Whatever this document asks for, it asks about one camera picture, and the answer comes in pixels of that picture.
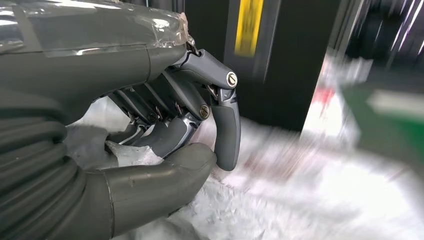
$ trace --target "robotic hand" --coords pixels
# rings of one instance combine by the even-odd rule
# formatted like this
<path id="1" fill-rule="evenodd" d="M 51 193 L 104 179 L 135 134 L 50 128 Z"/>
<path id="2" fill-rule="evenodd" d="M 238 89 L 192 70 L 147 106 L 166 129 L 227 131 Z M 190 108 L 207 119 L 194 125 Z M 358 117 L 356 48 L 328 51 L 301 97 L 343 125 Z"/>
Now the robotic hand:
<path id="1" fill-rule="evenodd" d="M 106 240 L 189 203 L 237 162 L 236 75 L 197 50 L 183 15 L 123 3 L 0 0 L 0 239 Z M 184 146 L 209 116 L 215 154 Z M 165 161 L 84 171 L 65 126 L 110 96 L 131 118 L 109 140 Z M 153 131 L 141 137 L 147 128 Z"/>

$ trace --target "transparent tape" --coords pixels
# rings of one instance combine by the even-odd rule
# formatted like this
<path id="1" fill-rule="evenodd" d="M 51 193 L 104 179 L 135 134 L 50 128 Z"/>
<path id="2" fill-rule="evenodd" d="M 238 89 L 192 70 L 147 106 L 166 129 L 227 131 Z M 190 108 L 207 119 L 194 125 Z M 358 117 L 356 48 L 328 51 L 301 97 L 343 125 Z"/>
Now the transparent tape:
<path id="1" fill-rule="evenodd" d="M 11 2 L 0 1 L 0 54 L 24 46 L 13 5 Z"/>
<path id="2" fill-rule="evenodd" d="M 18 4 L 49 57 L 172 48 L 189 39 L 184 14 L 94 0 L 22 1 Z"/>

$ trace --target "yellow sticker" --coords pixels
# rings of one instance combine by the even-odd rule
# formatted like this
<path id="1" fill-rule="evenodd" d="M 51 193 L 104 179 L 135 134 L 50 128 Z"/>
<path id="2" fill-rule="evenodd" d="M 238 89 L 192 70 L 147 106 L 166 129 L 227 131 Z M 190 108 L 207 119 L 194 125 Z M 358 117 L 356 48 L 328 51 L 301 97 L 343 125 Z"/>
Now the yellow sticker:
<path id="1" fill-rule="evenodd" d="M 255 55 L 264 0 L 240 0 L 234 53 L 243 57 Z"/>

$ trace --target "ribbed hose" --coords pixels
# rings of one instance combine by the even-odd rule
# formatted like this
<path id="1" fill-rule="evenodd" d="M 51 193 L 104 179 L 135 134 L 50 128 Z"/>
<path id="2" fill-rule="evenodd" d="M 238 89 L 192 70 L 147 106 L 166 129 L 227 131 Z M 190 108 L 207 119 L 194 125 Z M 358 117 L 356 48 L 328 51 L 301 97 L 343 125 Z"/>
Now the ribbed hose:
<path id="1" fill-rule="evenodd" d="M 0 239 L 43 239 L 75 207 L 86 179 L 65 135 L 42 117 L 0 120 Z"/>
<path id="2" fill-rule="evenodd" d="M 84 172 L 65 156 L 63 124 L 9 113 L 0 110 L 1 240 L 121 235 L 189 203 L 217 161 L 196 143 L 160 165 Z"/>

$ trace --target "joint screw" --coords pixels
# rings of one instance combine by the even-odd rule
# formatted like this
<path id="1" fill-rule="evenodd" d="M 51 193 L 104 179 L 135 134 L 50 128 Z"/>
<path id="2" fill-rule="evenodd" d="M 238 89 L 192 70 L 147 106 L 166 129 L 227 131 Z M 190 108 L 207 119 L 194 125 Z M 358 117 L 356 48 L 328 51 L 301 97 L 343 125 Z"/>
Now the joint screw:
<path id="1" fill-rule="evenodd" d="M 209 117 L 209 107 L 208 107 L 208 106 L 206 106 L 206 105 L 202 105 L 202 106 L 200 107 L 200 116 L 201 116 L 203 119 L 207 119 L 207 118 Z"/>
<path id="2" fill-rule="evenodd" d="M 157 119 L 158 119 L 158 116 L 157 116 L 155 113 L 153 113 L 153 112 L 151 112 L 151 113 L 148 115 L 148 120 L 149 120 L 150 122 L 152 122 L 152 123 L 155 123 Z"/>
<path id="3" fill-rule="evenodd" d="M 237 75 L 230 71 L 227 75 L 226 75 L 226 82 L 228 83 L 228 85 L 230 87 L 235 87 L 237 85 Z"/>

